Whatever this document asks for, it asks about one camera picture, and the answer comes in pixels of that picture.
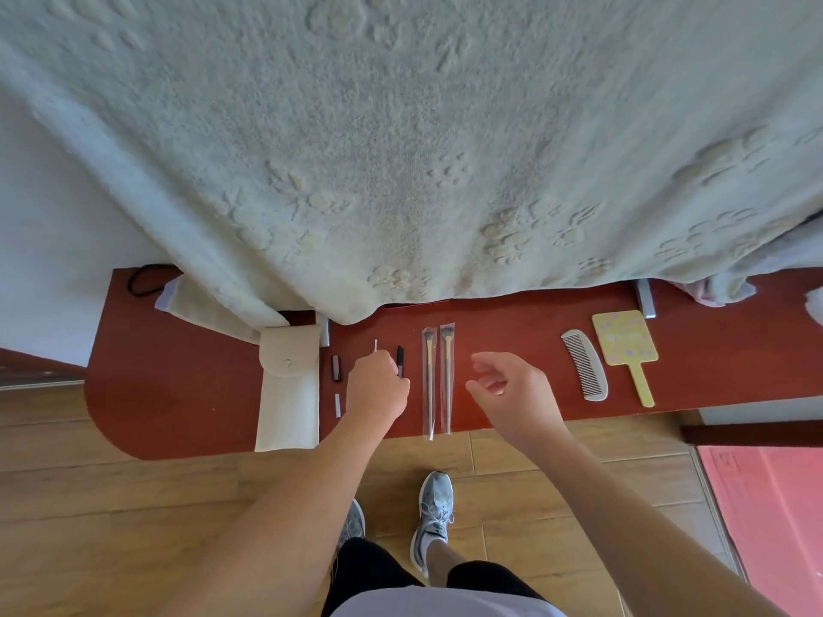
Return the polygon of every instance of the plastic packaging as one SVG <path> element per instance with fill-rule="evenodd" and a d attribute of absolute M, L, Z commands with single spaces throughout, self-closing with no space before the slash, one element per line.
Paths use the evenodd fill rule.
<path fill-rule="evenodd" d="M 435 438 L 435 356 L 437 329 L 427 326 L 423 330 L 423 435 Z"/>
<path fill-rule="evenodd" d="M 454 323 L 440 326 L 440 432 L 452 432 Z"/>

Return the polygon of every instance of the sneaker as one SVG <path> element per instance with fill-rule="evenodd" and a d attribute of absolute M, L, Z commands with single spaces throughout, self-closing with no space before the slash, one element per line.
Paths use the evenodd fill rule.
<path fill-rule="evenodd" d="M 345 516 L 343 530 L 340 531 L 340 539 L 337 540 L 337 549 L 340 550 L 346 541 L 354 537 L 365 539 L 365 515 L 356 500 L 351 501 L 349 514 Z"/>
<path fill-rule="evenodd" d="M 429 577 L 423 539 L 442 539 L 448 543 L 446 527 L 454 522 L 454 491 L 452 480 L 443 472 L 432 472 L 420 487 L 420 525 L 411 538 L 410 556 L 414 566 L 423 576 Z"/>

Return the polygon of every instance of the hand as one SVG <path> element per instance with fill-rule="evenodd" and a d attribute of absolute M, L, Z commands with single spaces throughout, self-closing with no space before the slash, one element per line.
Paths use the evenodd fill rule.
<path fill-rule="evenodd" d="M 495 430 L 527 455 L 558 437 L 569 436 L 546 375 L 511 353 L 475 353 L 478 381 L 466 389 Z"/>
<path fill-rule="evenodd" d="M 397 365 L 387 351 L 359 358 L 345 389 L 347 421 L 374 427 L 382 438 L 406 409 L 409 385 L 407 378 L 397 376 Z"/>

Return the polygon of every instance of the right hand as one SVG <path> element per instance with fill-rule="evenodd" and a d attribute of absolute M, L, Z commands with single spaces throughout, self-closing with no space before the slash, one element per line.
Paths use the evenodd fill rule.
<path fill-rule="evenodd" d="M 528 455 L 569 436 L 541 370 L 511 353 L 475 353 L 472 360 L 482 376 L 466 382 L 466 389 L 503 439 Z"/>

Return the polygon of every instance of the left hand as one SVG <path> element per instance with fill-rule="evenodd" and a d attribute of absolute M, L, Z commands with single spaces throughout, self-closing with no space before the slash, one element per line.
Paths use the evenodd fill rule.
<path fill-rule="evenodd" d="M 361 357 L 349 373 L 345 416 L 350 423 L 377 428 L 382 437 L 405 411 L 410 384 L 397 376 L 397 365 L 387 351 Z"/>

